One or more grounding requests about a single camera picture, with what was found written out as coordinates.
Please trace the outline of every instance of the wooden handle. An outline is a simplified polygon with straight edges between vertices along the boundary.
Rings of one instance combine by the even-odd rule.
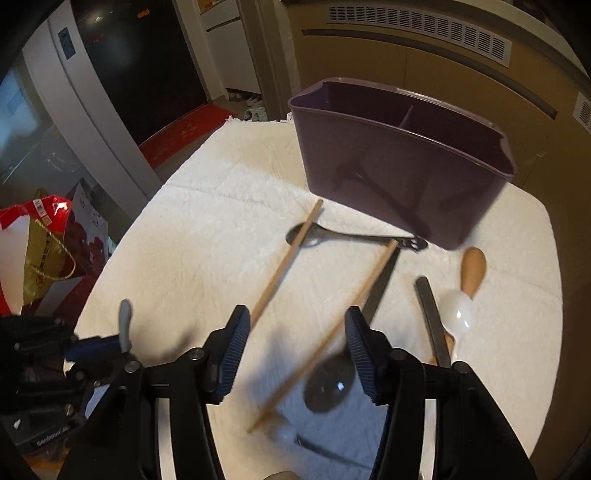
[[[388,244],[388,248],[380,256],[379,261],[376,264],[374,270],[359,290],[359,293],[357,294],[351,305],[363,304],[363,301],[369,294],[371,287],[374,286],[375,281],[378,279],[380,273],[386,266],[386,263],[388,263],[388,260],[392,256],[392,253],[394,252],[394,249],[397,245],[398,242],[396,240],[392,240]],[[252,425],[252,427],[248,429],[248,433],[252,433],[270,415],[274,414],[275,407],[279,405],[281,400],[283,400],[291,391],[291,389],[297,385],[301,377],[303,377],[303,375],[309,369],[315,367],[322,360],[322,358],[324,357],[324,351],[333,342],[337,334],[342,332],[344,329],[345,326],[343,322],[343,315],[340,315],[339,318],[335,321],[335,325],[332,327],[330,332],[324,337],[322,342],[320,342],[316,350],[314,350],[306,359],[306,361],[304,361],[289,377],[287,377],[285,381],[267,399],[265,404],[262,406],[261,412],[259,413],[259,416],[256,418],[254,424]]]
[[[258,323],[258,320],[259,318],[261,318],[261,315],[265,311],[266,306],[273,298],[273,295],[275,294],[277,288],[281,283],[283,275],[285,275],[285,272],[287,272],[287,270],[291,266],[291,263],[294,261],[294,258],[296,257],[300,249],[300,245],[304,241],[304,238],[306,238],[306,234],[312,226],[312,223],[314,223],[314,220],[316,220],[316,218],[318,217],[318,214],[320,213],[320,208],[322,207],[323,203],[324,200],[318,199],[318,201],[314,205],[314,208],[312,208],[312,211],[308,215],[308,218],[304,222],[304,225],[302,225],[300,231],[298,232],[293,243],[291,244],[290,249],[283,257],[283,260],[281,260],[279,267],[277,267],[277,270],[275,270],[275,273],[269,280],[269,283],[265,287],[265,290],[263,290],[260,298],[258,299],[258,302],[251,310],[251,331]]]
[[[447,344],[447,351],[449,352],[449,354],[451,355],[453,352],[453,346],[456,343],[456,341],[453,339],[453,337],[447,333],[447,332],[443,332],[443,335],[445,335],[445,343]],[[427,362],[428,364],[431,365],[437,365],[437,360],[435,360],[435,357],[432,356],[429,361]]]
[[[462,257],[460,290],[473,299],[485,275],[486,257],[484,253],[480,248],[467,248]]]

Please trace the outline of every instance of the white door frame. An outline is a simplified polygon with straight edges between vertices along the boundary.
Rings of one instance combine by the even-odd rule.
[[[132,219],[137,218],[149,198],[122,167],[80,103],[47,20],[28,40],[22,55],[41,101],[70,148],[113,201]]]
[[[123,168],[146,197],[151,199],[162,182],[125,128],[101,84],[82,43],[70,0],[65,0],[57,7],[50,15],[48,24],[61,64],[80,103]],[[76,51],[69,59],[58,37],[65,28]]]

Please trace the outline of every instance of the wooden cabinet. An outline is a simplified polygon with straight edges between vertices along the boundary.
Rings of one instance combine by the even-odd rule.
[[[402,87],[405,48],[364,38],[300,39],[296,51],[301,87],[330,77],[351,77]]]
[[[465,108],[503,130],[517,164],[517,185],[544,155],[554,120],[518,93],[464,65],[407,49],[404,87]]]

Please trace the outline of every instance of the wooden chopstick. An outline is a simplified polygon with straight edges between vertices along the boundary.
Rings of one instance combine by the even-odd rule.
[[[291,263],[294,261],[294,258],[296,257],[298,250],[300,249],[300,245],[304,241],[304,238],[306,237],[308,230],[312,226],[312,223],[314,223],[314,220],[316,220],[316,217],[318,217],[318,214],[320,213],[320,208],[322,207],[323,203],[324,200],[322,199],[318,199],[316,201],[314,208],[312,208],[312,211],[308,215],[308,218],[304,222],[304,225],[302,225],[302,227],[300,228],[300,231],[298,232],[293,243],[291,244],[290,249],[283,257],[283,260],[281,260],[279,267],[277,267],[277,270],[275,270],[275,273],[269,280],[269,283],[265,287],[265,290],[263,290],[260,298],[258,299],[258,302],[251,310],[251,330],[258,323],[258,320],[259,318],[261,318],[261,315],[265,311],[266,306],[271,301],[273,295],[277,291],[277,288],[281,284],[281,280],[287,272],[287,270],[289,269],[289,267],[291,266]]]
[[[380,273],[386,266],[386,263],[388,263],[388,260],[392,256],[392,253],[394,252],[394,249],[397,245],[398,242],[396,240],[392,240],[388,244],[388,248],[380,256],[378,263],[374,267],[374,270],[371,272],[371,275],[359,290],[359,293],[351,305],[360,306],[363,303],[369,294],[371,287],[374,286],[375,281],[378,279]],[[279,405],[281,400],[283,400],[285,396],[291,391],[291,389],[296,386],[306,371],[315,367],[322,360],[326,348],[332,343],[336,335],[342,332],[344,329],[345,323],[343,321],[343,315],[340,315],[335,321],[335,325],[332,327],[331,331],[324,337],[322,342],[320,342],[316,350],[314,350],[307,360],[303,362],[289,377],[287,377],[285,381],[267,399],[265,404],[262,406],[259,416],[256,418],[253,425],[248,429],[248,433],[254,432],[254,430],[256,430],[267,419],[267,417],[275,411],[276,406]]]

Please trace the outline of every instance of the metal ladle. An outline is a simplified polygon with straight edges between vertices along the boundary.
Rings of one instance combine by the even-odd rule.
[[[283,415],[277,413],[263,424],[263,431],[269,440],[285,445],[298,445],[306,450],[314,452],[330,460],[342,463],[343,465],[355,466],[371,471],[371,467],[355,462],[347,457],[331,452],[324,447],[309,441],[297,433],[296,428]]]
[[[400,249],[396,248],[369,292],[362,314],[371,324],[388,283]],[[314,413],[327,413],[343,403],[355,381],[355,364],[348,346],[324,360],[309,376],[304,387],[304,403]]]
[[[285,241],[287,241],[288,244],[291,245],[293,243],[303,225],[303,223],[298,223],[287,232],[285,235]],[[356,242],[388,245],[392,239],[398,242],[400,248],[412,249],[415,252],[427,248],[427,241],[417,236],[357,235],[354,233],[341,233],[328,230],[315,222],[312,223],[301,246],[303,248],[314,247],[326,240],[353,240]]]

